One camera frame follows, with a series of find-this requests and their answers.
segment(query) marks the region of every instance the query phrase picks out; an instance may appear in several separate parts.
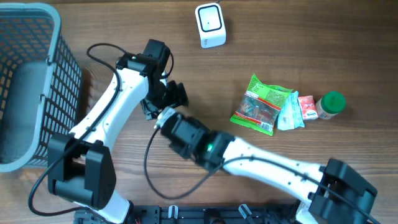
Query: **plastic basket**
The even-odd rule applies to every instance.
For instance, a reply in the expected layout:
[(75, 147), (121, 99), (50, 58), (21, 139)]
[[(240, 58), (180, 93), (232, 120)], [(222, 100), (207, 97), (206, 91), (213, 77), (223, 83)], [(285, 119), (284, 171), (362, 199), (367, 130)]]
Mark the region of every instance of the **plastic basket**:
[(41, 3), (0, 4), (0, 172), (47, 165), (53, 133), (75, 125), (81, 70)]

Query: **wooden table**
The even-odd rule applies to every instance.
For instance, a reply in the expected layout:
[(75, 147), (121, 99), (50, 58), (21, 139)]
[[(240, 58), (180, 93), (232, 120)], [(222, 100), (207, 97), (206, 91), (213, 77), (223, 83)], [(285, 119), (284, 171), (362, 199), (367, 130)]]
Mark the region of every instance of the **wooden table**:
[[(110, 42), (128, 51), (144, 50), (148, 39), (164, 41), (175, 55), (171, 79), (183, 82), (190, 107), (181, 110), (211, 129), (228, 131), (250, 143), (294, 159), (326, 163), (346, 161), (379, 191), (372, 214), (382, 223), (398, 219), (398, 14), (397, 4), (360, 1), (223, 1), (227, 42), (202, 49), (194, 10), (204, 2), (125, 2), (56, 4), (62, 32), (86, 79), (89, 108), (112, 73), (90, 60), (91, 44)], [(120, 52), (109, 47), (93, 54), (114, 64)], [(229, 121), (255, 73), (266, 84), (298, 90), (319, 99), (342, 92), (347, 109), (331, 120), (307, 121), (274, 136)], [(219, 172), (179, 202), (162, 200), (149, 188), (142, 162), (155, 121), (136, 108), (113, 151), (117, 190), (136, 205), (259, 205), (293, 202), (268, 185)], [(188, 190), (205, 171), (184, 161), (156, 137), (149, 172), (165, 194)], [(0, 223), (71, 223), (72, 214), (38, 217), (27, 196), (42, 170), (0, 175)], [(47, 192), (42, 184), (36, 207), (55, 211), (74, 206)]]

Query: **bottle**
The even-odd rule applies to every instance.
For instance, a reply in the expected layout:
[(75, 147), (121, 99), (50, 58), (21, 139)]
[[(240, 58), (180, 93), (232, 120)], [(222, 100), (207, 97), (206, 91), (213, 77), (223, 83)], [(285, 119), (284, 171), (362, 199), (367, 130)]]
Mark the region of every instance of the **bottle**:
[(346, 98), (337, 91), (331, 91), (316, 103), (319, 118), (330, 119), (346, 107)]

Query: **basket bottom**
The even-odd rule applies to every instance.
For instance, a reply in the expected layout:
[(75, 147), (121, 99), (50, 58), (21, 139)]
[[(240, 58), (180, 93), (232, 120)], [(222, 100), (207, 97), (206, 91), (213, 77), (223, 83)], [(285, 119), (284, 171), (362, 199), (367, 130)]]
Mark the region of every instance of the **basket bottom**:
[(0, 124), (0, 164), (20, 159), (30, 147), (36, 150), (41, 136), (33, 138), (46, 74), (47, 64), (34, 61), (23, 63), (12, 76)]

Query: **green cap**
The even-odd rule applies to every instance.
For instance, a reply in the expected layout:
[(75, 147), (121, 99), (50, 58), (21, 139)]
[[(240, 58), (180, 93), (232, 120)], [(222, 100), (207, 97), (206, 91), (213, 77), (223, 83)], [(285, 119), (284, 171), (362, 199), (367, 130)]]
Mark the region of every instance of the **green cap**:
[(337, 114), (346, 107), (346, 98), (337, 91), (331, 91), (322, 97), (321, 106), (325, 112)]

